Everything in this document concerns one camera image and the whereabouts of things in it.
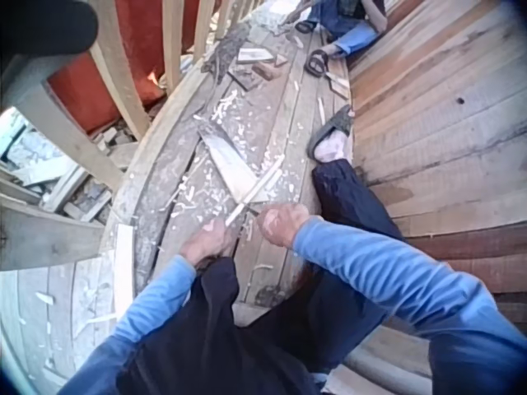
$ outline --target wooden wall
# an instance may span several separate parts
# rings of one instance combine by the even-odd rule
[[[512,5],[425,0],[349,76],[354,165],[409,242],[493,292],[527,291],[527,35]]]

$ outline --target sandal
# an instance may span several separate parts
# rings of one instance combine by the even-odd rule
[[[328,71],[328,54],[322,49],[314,50],[305,62],[304,69],[313,76],[321,78]]]
[[[295,25],[295,29],[301,33],[307,35],[312,32],[316,27],[316,22],[313,21],[300,21]]]
[[[352,117],[349,116],[351,107],[351,105],[344,105],[322,128],[311,136],[310,142],[307,144],[307,155],[312,160],[315,160],[316,146],[335,130],[340,130],[349,137],[352,129]]]

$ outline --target foot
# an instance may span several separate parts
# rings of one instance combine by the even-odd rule
[[[347,136],[340,130],[335,130],[315,148],[315,159],[320,163],[328,163],[345,157]]]

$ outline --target person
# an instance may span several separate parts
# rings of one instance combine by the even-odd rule
[[[288,203],[257,218],[268,242],[315,266],[291,297],[235,325],[236,268],[222,257],[231,236],[214,219],[60,393],[320,394],[331,370],[391,315],[430,340],[434,393],[520,391],[527,339],[479,279],[404,242],[347,160],[345,114],[349,106],[308,148],[319,162],[312,175],[322,216]]]
[[[331,42],[309,55],[305,69],[322,77],[328,71],[329,57],[348,56],[367,47],[384,33],[388,21],[384,0],[321,0],[295,27],[307,34],[319,23],[332,35]]]

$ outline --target red wall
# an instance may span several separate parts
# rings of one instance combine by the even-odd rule
[[[215,9],[222,0],[216,0]],[[164,72],[161,9],[162,0],[115,0],[119,28],[133,80],[145,105],[164,95],[148,80]],[[185,0],[183,50],[194,43],[198,0]],[[120,118],[90,54],[84,53],[49,79],[49,84],[70,114],[88,133]]]

